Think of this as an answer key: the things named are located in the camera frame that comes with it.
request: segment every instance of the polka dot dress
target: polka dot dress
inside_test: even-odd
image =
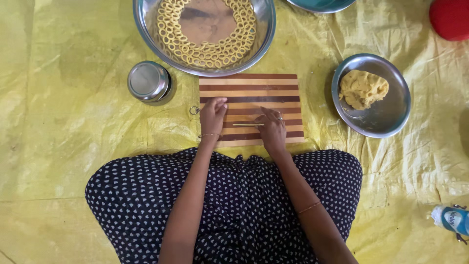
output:
[[[166,220],[196,152],[121,158],[91,177],[86,201],[122,263],[158,262]],[[333,149],[293,160],[346,240],[360,195],[360,163]],[[213,153],[194,263],[318,263],[274,163]]]

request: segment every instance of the steel bowl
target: steel bowl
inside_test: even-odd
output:
[[[164,62],[169,65],[185,71],[190,74],[206,76],[206,77],[221,77],[232,75],[241,72],[256,62],[267,52],[275,33],[275,7],[272,0],[250,0],[256,14],[256,38],[252,49],[246,53],[242,63],[234,63],[221,69],[204,69],[191,64],[187,64],[182,60],[174,59],[162,44],[157,44],[150,36],[146,22],[145,15],[154,5],[159,5],[162,0],[133,0],[134,19],[140,35],[150,49]]]
[[[339,100],[340,81],[351,70],[364,70],[386,79],[389,91],[383,100],[365,110],[356,110],[345,99]],[[353,55],[337,67],[332,79],[332,99],[345,123],[371,138],[395,135],[403,128],[410,113],[410,92],[404,77],[392,63],[373,54]]]
[[[335,13],[348,8],[356,0],[288,0],[292,5],[313,13]]]

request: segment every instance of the hand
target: hand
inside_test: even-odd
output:
[[[285,147],[285,138],[287,137],[287,129],[285,121],[280,120],[281,114],[272,109],[261,107],[264,115],[256,118],[256,122],[264,125],[258,125],[256,128],[261,132],[261,138],[264,147],[272,159],[281,158],[282,155],[288,154]]]
[[[204,134],[220,134],[223,128],[223,117],[227,112],[228,105],[225,103],[226,97],[214,97],[210,99],[200,111],[200,126],[202,127],[202,135]],[[202,138],[215,138],[218,136],[203,136]]]

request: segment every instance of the bracelet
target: bracelet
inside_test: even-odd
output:
[[[198,137],[201,139],[203,136],[218,136],[219,138],[223,137],[222,134],[202,134],[202,135],[199,135]]]
[[[308,208],[306,208],[306,209],[304,209],[304,210],[301,210],[301,211],[299,211],[297,214],[299,215],[299,214],[301,214],[301,213],[304,213],[304,212],[308,211],[309,209],[311,209],[311,208],[315,207],[316,205],[318,205],[318,204],[320,204],[320,203],[321,203],[321,201],[318,201],[317,203],[315,203],[315,204],[313,204],[313,205],[309,206]]]

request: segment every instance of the dough ball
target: dough ball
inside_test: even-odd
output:
[[[339,98],[357,110],[365,110],[376,101],[383,100],[389,83],[382,77],[364,70],[352,70],[340,82]]]

